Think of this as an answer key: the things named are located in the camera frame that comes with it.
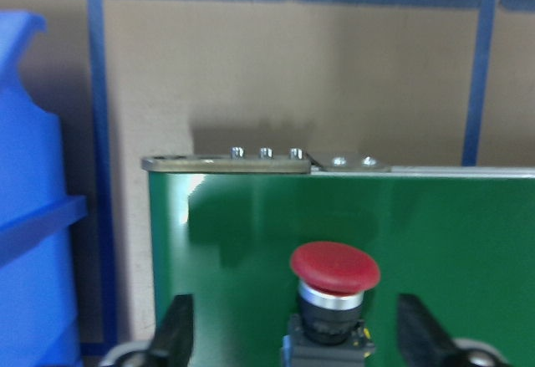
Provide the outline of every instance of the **beige tile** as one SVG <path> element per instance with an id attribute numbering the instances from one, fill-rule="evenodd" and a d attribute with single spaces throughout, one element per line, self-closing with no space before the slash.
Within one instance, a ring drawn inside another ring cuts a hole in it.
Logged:
<path id="1" fill-rule="evenodd" d="M 498 12 L 479 163 L 535 166 L 535 14 Z"/>
<path id="2" fill-rule="evenodd" d="M 154 323 L 143 155 L 238 143 L 460 162 L 476 12 L 106 0 L 105 14 L 115 212 L 136 338 Z"/>
<path id="3" fill-rule="evenodd" d="M 72 226 L 81 338 L 100 341 L 100 301 L 94 146 L 85 0 L 0 0 L 0 9 L 44 15 L 20 72 L 34 102 L 61 119 L 68 191 L 87 196 L 89 216 Z"/>

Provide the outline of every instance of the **red button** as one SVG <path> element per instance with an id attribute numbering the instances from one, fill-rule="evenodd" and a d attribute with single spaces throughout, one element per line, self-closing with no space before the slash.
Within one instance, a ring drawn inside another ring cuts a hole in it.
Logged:
<path id="1" fill-rule="evenodd" d="M 308 286 L 326 293 L 355 294 L 373 288 L 380 280 L 374 259 L 343 243 L 303 244 L 293 252 L 290 265 Z"/>

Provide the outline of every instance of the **blue plastic bin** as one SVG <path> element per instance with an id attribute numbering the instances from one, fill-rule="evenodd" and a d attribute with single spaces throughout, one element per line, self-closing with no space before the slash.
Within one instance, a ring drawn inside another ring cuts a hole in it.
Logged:
<path id="1" fill-rule="evenodd" d="M 81 365 L 59 120 L 36 106 L 17 63 L 43 18 L 0 12 L 0 366 Z"/>

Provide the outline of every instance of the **screw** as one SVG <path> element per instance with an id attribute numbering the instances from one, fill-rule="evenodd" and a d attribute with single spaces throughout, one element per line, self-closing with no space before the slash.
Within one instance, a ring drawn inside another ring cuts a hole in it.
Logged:
<path id="1" fill-rule="evenodd" d="M 494 367 L 496 365 L 492 356 L 482 350 L 472 350 L 468 354 L 468 360 L 477 367 Z"/>
<path id="2" fill-rule="evenodd" d="M 233 160 L 243 158 L 245 155 L 245 151 L 243 150 L 243 147 L 232 147 L 231 148 L 231 158 Z"/>
<path id="3" fill-rule="evenodd" d="M 362 160 L 363 166 L 376 166 L 377 160 L 375 158 L 372 158 L 371 156 L 367 156 Z"/>
<path id="4" fill-rule="evenodd" d="M 303 150 L 300 148 L 291 148 L 290 149 L 290 160 L 302 160 L 303 159 Z"/>
<path id="5" fill-rule="evenodd" d="M 263 160 L 273 158 L 273 151 L 271 148 L 262 147 L 260 149 L 260 158 Z"/>
<path id="6" fill-rule="evenodd" d="M 348 163 L 344 156 L 335 156 L 332 162 L 334 166 L 345 166 Z"/>

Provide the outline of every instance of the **green panel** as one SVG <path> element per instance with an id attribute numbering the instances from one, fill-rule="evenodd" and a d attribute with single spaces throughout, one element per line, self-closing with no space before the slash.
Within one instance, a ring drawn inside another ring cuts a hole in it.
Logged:
<path id="1" fill-rule="evenodd" d="M 535 180 L 150 173 L 155 302 L 194 293 L 192 367 L 277 367 L 295 311 L 288 259 L 346 242 L 381 267 L 365 295 L 377 352 L 401 366 L 395 300 L 415 293 L 455 337 L 531 365 Z"/>

